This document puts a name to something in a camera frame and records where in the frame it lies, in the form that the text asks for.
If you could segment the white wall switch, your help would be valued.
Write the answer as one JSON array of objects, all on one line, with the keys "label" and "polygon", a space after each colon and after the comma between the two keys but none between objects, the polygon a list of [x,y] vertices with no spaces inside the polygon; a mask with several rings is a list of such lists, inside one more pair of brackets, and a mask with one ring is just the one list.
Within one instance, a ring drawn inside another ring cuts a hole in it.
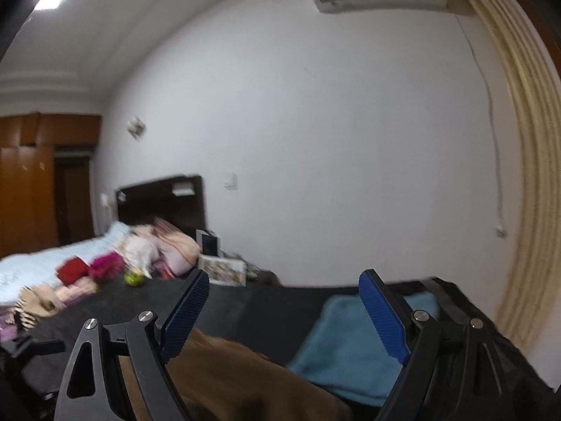
[{"label": "white wall switch", "polygon": [[235,191],[239,187],[238,176],[234,172],[226,172],[224,174],[223,186],[225,189]]}]

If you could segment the brown wooden door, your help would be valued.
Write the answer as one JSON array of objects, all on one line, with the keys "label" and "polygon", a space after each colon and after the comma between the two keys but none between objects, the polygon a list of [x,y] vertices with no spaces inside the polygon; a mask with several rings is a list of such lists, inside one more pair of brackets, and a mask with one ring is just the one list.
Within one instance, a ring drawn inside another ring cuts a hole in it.
[{"label": "brown wooden door", "polygon": [[91,153],[85,150],[54,153],[54,203],[61,246],[95,235],[90,197]]}]

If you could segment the folded teal fleece garment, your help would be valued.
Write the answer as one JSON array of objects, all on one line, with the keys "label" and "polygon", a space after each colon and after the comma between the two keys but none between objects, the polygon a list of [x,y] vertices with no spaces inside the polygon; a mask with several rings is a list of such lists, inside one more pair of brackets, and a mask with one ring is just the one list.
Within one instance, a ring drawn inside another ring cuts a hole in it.
[{"label": "folded teal fleece garment", "polygon": [[401,365],[387,354],[359,296],[334,295],[286,368],[329,393],[380,407]]}]

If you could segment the striped black white garment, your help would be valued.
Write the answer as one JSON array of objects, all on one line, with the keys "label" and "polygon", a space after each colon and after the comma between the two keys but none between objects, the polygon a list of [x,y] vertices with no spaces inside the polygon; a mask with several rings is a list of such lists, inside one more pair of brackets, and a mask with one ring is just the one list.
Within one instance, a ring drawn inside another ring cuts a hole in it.
[{"label": "striped black white garment", "polygon": [[24,300],[17,300],[13,308],[13,319],[15,324],[23,330],[29,331],[37,326],[39,320],[36,315],[26,310],[26,306],[27,304]]}]

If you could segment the green toy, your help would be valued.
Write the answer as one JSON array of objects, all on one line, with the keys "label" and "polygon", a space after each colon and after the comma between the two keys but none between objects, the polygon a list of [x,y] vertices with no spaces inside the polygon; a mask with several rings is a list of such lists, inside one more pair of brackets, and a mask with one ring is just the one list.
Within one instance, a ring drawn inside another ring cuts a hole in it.
[{"label": "green toy", "polygon": [[130,287],[138,287],[143,285],[145,279],[146,278],[142,273],[136,273],[132,271],[124,273],[124,283]]}]

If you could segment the black satin work cloth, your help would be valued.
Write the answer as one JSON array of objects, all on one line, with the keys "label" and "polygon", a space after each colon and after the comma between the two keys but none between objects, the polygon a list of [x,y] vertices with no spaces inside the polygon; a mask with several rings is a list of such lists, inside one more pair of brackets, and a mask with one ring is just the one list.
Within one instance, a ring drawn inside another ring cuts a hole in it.
[{"label": "black satin work cloth", "polygon": [[[30,333],[38,348],[28,347],[19,358],[1,354],[2,419],[52,419],[70,348],[87,318],[124,322],[145,308],[162,307],[182,285],[180,279],[155,280],[132,288],[113,279],[96,294],[43,320]],[[206,334],[232,339],[285,365],[302,347],[324,305],[336,296],[357,292],[351,286],[288,288],[274,283],[271,276],[245,288],[213,285],[196,325]],[[559,419],[559,395],[509,339],[500,333],[493,338],[513,395],[513,419]]]}]

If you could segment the beige folded garment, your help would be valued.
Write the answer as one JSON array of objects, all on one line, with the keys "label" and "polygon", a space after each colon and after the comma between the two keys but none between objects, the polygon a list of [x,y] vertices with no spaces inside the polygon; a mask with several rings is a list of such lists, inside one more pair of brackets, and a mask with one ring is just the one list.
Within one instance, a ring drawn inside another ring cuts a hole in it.
[{"label": "beige folded garment", "polygon": [[37,318],[51,318],[66,308],[48,284],[22,288],[19,301],[24,312]]}]

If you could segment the white bedside lamp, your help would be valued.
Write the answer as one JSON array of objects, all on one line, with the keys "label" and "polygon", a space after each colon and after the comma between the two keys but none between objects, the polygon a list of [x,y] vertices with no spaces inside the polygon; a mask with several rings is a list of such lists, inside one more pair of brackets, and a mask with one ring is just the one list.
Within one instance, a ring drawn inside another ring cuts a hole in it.
[{"label": "white bedside lamp", "polygon": [[113,221],[113,204],[110,194],[105,192],[101,193],[100,204],[103,211],[104,223],[106,226],[110,226]]}]

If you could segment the photo frame collage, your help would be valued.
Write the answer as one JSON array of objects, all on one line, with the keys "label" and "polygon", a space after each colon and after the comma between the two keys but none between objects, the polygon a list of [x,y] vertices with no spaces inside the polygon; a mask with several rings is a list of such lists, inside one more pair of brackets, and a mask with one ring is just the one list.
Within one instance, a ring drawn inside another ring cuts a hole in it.
[{"label": "photo frame collage", "polygon": [[211,284],[246,286],[246,263],[243,260],[200,255],[198,267],[206,272]]}]

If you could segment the white tablet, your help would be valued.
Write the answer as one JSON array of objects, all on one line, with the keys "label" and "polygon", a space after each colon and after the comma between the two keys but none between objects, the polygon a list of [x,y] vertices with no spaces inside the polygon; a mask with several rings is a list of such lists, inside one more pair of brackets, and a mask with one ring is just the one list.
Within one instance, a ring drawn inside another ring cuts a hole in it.
[{"label": "white tablet", "polygon": [[206,256],[223,256],[222,238],[213,231],[196,230],[196,242]]}]

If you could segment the brown fleece sweater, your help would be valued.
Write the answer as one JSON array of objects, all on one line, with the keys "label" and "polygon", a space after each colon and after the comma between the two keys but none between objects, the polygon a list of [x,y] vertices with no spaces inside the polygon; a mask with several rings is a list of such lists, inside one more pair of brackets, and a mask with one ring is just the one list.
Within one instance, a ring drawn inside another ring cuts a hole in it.
[{"label": "brown fleece sweater", "polygon": [[349,420],[342,401],[266,356],[199,330],[167,371],[194,420]]}]

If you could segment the wall lamp fixture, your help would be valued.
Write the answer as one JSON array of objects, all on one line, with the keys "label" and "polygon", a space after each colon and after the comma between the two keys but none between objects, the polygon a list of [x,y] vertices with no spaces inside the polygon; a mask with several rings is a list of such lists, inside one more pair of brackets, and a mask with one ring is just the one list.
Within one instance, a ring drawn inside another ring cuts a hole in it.
[{"label": "wall lamp fixture", "polygon": [[146,132],[146,124],[138,117],[134,117],[127,122],[127,132],[132,136],[135,141],[140,141],[143,134]]}]

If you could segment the white crumpled blanket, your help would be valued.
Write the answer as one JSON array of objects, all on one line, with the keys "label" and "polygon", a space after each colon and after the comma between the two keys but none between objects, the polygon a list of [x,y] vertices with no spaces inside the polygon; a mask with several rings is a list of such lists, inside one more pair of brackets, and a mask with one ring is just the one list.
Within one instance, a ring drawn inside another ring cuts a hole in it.
[{"label": "white crumpled blanket", "polygon": [[151,279],[154,263],[160,256],[153,227],[151,225],[131,227],[124,237],[121,252],[129,270],[135,270]]}]

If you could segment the magenta folded garment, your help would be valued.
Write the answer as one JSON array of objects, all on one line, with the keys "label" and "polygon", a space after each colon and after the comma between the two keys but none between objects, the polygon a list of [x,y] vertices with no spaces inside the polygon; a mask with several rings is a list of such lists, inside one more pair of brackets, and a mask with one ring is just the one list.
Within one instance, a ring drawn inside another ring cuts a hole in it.
[{"label": "magenta folded garment", "polygon": [[88,275],[97,283],[105,283],[114,279],[124,271],[124,259],[117,252],[109,252],[98,256],[89,265]]}]

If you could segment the white bed sheet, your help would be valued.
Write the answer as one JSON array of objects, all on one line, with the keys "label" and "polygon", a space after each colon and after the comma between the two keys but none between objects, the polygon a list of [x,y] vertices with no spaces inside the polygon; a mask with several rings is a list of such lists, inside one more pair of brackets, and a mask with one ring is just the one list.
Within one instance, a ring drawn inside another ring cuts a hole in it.
[{"label": "white bed sheet", "polygon": [[128,225],[114,221],[107,233],[94,239],[35,253],[5,256],[0,264],[1,306],[12,306],[23,287],[41,284],[48,284],[52,288],[60,286],[62,283],[57,278],[57,270],[67,260],[80,258],[85,263],[91,263],[98,256],[114,250],[128,232]]}]

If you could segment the pink striped pillow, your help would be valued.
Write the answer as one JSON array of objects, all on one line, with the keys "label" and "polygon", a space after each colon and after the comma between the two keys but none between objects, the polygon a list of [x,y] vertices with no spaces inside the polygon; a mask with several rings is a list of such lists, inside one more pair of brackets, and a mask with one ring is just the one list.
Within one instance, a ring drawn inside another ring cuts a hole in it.
[{"label": "pink striped pillow", "polygon": [[156,218],[153,236],[160,255],[156,267],[164,279],[180,278],[196,266],[201,247],[175,225]]}]

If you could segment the dark wooden headboard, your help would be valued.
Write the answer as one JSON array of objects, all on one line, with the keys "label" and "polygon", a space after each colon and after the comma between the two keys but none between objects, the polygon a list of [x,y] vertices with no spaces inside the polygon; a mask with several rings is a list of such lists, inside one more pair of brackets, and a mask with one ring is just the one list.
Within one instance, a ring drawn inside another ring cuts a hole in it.
[{"label": "dark wooden headboard", "polygon": [[206,230],[203,177],[179,175],[127,185],[115,191],[118,220],[127,225],[163,219],[190,237]]}]

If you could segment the orange wooden wardrobe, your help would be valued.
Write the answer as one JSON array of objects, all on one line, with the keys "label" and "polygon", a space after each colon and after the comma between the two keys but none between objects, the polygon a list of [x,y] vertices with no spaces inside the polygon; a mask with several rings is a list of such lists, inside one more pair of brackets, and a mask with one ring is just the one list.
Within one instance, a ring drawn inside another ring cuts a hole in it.
[{"label": "orange wooden wardrobe", "polygon": [[1,119],[1,256],[59,244],[55,150],[97,146],[101,123],[100,115],[39,112]]}]

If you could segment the beige curtain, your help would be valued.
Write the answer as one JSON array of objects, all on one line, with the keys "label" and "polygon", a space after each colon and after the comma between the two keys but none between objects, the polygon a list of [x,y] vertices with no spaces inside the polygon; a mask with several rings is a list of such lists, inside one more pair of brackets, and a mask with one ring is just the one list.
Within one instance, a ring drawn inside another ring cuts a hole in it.
[{"label": "beige curtain", "polygon": [[515,0],[467,1],[496,48],[517,121],[520,224],[496,324],[529,351],[560,291],[560,78]]}]

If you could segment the red folded garment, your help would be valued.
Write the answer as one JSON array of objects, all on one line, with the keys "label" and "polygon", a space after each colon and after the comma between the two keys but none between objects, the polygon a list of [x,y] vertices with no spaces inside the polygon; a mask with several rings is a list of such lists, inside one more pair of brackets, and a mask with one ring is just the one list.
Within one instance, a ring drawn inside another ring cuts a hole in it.
[{"label": "red folded garment", "polygon": [[78,256],[66,260],[56,271],[57,279],[64,284],[64,286],[72,285],[77,280],[88,275],[90,266]]}]

